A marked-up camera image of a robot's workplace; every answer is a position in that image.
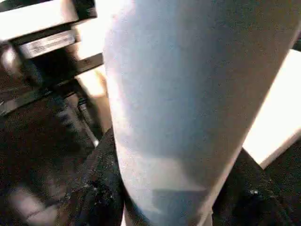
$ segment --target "dark floor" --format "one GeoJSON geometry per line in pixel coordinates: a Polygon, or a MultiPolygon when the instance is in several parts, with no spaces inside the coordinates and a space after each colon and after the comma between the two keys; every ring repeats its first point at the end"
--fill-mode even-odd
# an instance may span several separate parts
{"type": "Polygon", "coordinates": [[[280,188],[290,217],[301,225],[301,139],[295,142],[265,171],[280,188]]]}

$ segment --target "light beige surface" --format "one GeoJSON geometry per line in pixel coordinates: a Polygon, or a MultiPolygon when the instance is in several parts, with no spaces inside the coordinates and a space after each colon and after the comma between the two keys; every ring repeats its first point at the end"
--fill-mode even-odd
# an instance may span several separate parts
{"type": "Polygon", "coordinates": [[[262,168],[300,137],[300,64],[301,52],[290,50],[244,142],[262,168]]]}

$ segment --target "white panel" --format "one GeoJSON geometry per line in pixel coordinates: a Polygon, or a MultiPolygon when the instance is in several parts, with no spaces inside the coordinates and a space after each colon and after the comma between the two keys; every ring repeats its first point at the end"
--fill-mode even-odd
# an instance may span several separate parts
{"type": "Polygon", "coordinates": [[[52,0],[0,13],[0,40],[9,40],[78,19],[70,0],[52,0]]]}

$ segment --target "white cylindrical pole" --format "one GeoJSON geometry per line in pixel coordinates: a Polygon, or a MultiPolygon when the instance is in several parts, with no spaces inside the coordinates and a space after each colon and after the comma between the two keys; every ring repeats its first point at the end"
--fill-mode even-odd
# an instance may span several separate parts
{"type": "Polygon", "coordinates": [[[298,29],[299,0],[131,0],[104,47],[132,225],[203,225],[298,29]]]}

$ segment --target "white label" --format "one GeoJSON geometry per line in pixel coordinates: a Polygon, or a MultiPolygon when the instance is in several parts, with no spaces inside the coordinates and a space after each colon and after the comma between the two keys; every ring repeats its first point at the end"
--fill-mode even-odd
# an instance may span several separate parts
{"type": "Polygon", "coordinates": [[[26,58],[34,58],[73,43],[75,43],[75,32],[65,31],[28,42],[21,46],[21,51],[26,58]]]}

